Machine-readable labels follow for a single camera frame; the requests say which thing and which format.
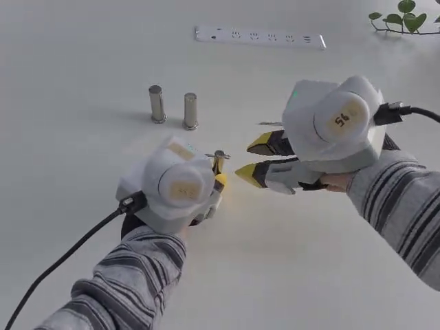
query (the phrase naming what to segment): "plant stem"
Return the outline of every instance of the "plant stem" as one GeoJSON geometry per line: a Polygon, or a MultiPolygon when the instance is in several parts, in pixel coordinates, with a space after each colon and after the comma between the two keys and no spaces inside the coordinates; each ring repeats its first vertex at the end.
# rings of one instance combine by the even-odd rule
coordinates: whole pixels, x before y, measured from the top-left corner
{"type": "MultiPolygon", "coordinates": [[[[402,31],[397,31],[397,30],[392,30],[392,29],[379,29],[374,23],[373,21],[371,21],[371,25],[375,28],[376,31],[381,32],[381,31],[385,31],[385,32],[395,32],[395,33],[400,33],[400,34],[413,34],[411,32],[405,32],[403,31],[404,27],[402,26],[402,31]]],[[[424,32],[424,33],[418,33],[418,35],[420,36],[427,36],[429,34],[440,34],[440,31],[438,32],[424,32]]]]}

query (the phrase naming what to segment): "power strip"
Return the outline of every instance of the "power strip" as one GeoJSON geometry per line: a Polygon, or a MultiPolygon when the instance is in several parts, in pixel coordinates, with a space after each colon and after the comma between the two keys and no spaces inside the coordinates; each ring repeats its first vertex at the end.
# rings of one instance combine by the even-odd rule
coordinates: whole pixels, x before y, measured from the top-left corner
{"type": "Polygon", "coordinates": [[[301,47],[325,50],[320,34],[294,34],[283,31],[242,30],[231,27],[197,26],[195,39],[210,43],[240,43],[272,47],[301,47]]]}

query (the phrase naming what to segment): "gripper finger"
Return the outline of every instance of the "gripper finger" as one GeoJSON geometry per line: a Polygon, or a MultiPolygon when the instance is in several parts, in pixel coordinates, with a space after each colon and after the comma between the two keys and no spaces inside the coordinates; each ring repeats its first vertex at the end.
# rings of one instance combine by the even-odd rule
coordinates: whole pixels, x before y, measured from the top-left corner
{"type": "Polygon", "coordinates": [[[247,147],[248,153],[264,156],[294,156],[284,130],[267,132],[247,147]]]}
{"type": "Polygon", "coordinates": [[[266,176],[268,173],[273,173],[274,168],[276,168],[275,171],[279,173],[281,177],[287,177],[292,169],[293,163],[297,161],[298,158],[266,160],[264,162],[245,165],[236,170],[235,174],[257,188],[268,188],[266,184],[266,176]]]}

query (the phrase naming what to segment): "finger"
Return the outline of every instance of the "finger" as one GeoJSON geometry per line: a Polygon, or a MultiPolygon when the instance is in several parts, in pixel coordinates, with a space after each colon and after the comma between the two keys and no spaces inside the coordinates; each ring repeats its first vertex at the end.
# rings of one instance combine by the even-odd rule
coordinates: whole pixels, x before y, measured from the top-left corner
{"type": "Polygon", "coordinates": [[[346,190],[351,174],[326,174],[323,175],[320,180],[323,184],[328,184],[329,186],[336,186],[342,188],[343,191],[346,190]]]}
{"type": "Polygon", "coordinates": [[[331,191],[333,193],[346,193],[347,191],[341,187],[337,187],[337,186],[328,186],[327,187],[328,191],[331,191]]]}

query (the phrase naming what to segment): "striped sleeve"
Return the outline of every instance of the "striped sleeve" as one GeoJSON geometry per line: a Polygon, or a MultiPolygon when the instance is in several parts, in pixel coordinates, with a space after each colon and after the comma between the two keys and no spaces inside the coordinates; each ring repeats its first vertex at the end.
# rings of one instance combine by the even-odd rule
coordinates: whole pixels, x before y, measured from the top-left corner
{"type": "Polygon", "coordinates": [[[348,196],[413,272],[440,291],[440,173],[403,151],[383,151],[355,174],[348,196]]]}
{"type": "Polygon", "coordinates": [[[71,300],[36,329],[156,328],[180,279],[186,247],[176,235],[143,224],[133,228],[95,266],[93,278],[77,281],[71,300]]]}

